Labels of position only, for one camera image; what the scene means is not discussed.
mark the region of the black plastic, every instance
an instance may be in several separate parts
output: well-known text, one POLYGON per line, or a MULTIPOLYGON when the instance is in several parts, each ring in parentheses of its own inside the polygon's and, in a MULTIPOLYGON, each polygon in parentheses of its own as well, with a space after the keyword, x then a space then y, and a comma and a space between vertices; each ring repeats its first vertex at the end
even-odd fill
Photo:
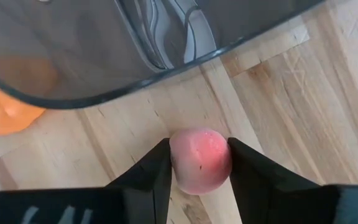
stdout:
MULTIPOLYGON (((230 175, 243 223, 358 223, 358 186, 319 186, 229 138, 230 175)), ((169 140, 105 188, 0 192, 0 223, 167 222, 169 140)))
POLYGON ((211 60, 322 1, 0 0, 0 89, 46 108, 95 105, 211 60))

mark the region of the red peach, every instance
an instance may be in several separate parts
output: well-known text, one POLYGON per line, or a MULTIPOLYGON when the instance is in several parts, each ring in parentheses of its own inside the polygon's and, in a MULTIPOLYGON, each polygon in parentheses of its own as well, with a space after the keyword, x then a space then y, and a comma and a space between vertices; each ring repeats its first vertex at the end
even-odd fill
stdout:
POLYGON ((220 187, 231 172, 225 138, 208 128, 186 129, 170 138, 171 161, 179 188, 192 195, 220 187))

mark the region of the wooden floor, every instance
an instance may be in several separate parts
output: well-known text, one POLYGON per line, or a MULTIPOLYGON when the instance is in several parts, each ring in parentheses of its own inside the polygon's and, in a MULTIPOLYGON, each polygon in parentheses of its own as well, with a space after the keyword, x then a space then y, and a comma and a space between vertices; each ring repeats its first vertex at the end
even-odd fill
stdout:
MULTIPOLYGON (((234 136, 318 183, 358 184, 358 0, 329 0, 229 54, 85 110, 47 111, 0 137, 0 189, 103 186, 162 138, 234 136)), ((172 187, 168 223, 240 223, 229 182, 172 187)))

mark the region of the wood grain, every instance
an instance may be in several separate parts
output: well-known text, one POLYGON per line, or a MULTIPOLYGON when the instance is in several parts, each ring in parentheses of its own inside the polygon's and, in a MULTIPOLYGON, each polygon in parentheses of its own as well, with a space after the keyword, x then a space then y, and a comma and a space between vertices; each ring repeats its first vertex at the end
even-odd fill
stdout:
MULTIPOLYGON (((318 183, 358 184, 358 0, 329 0, 221 58, 0 136, 0 189, 102 186, 162 138, 207 126, 318 183)), ((241 223, 227 181, 173 180, 168 223, 241 223)))

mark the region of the orange fabric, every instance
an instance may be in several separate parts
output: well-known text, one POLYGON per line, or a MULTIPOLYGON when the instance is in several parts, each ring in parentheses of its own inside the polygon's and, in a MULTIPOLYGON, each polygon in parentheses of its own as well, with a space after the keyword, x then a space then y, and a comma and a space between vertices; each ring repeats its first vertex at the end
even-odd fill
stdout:
POLYGON ((25 129, 44 111, 44 108, 25 104, 0 90, 0 134, 25 129))

